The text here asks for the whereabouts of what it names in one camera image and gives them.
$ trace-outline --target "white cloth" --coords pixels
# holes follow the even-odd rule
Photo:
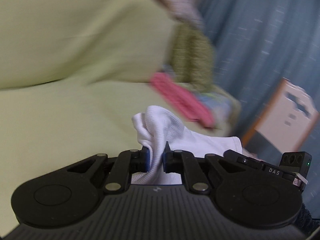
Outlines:
[[[145,113],[133,116],[132,122],[138,132],[138,142],[150,150],[150,170],[134,174],[134,184],[181,184],[179,174],[163,171],[162,153],[166,141],[171,150],[189,151],[195,157],[203,158],[207,153],[222,156],[229,149],[242,154],[238,137],[210,137],[190,131],[178,117],[160,106],[149,106]]]

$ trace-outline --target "blue curtain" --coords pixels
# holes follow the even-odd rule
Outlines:
[[[320,110],[320,0],[203,0],[199,10],[217,50],[214,82],[242,104],[236,135],[259,116],[282,77]],[[317,218],[319,132],[318,122],[301,148],[313,156],[303,198]]]

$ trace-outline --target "pile of clothes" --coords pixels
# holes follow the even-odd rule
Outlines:
[[[150,83],[186,120],[204,128],[219,128],[232,113],[229,98],[214,90],[214,49],[201,30],[188,22],[178,25],[163,71]]]

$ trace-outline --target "pink cloth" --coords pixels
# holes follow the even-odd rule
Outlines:
[[[175,84],[166,73],[155,73],[150,83],[188,121],[199,122],[206,128],[214,127],[215,120],[210,110],[190,91]]]

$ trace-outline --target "green fabric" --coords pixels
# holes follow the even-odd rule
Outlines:
[[[0,89],[148,82],[176,24],[153,0],[0,0]]]
[[[103,81],[79,85],[69,79],[28,88],[0,91],[0,235],[18,225],[11,209],[13,191],[23,182],[89,156],[139,149],[131,117],[149,105],[175,112],[147,83]],[[210,136],[227,136],[222,130],[204,130]]]
[[[176,82],[190,83],[197,92],[210,92],[213,47],[200,30],[187,23],[177,27],[169,64]]]

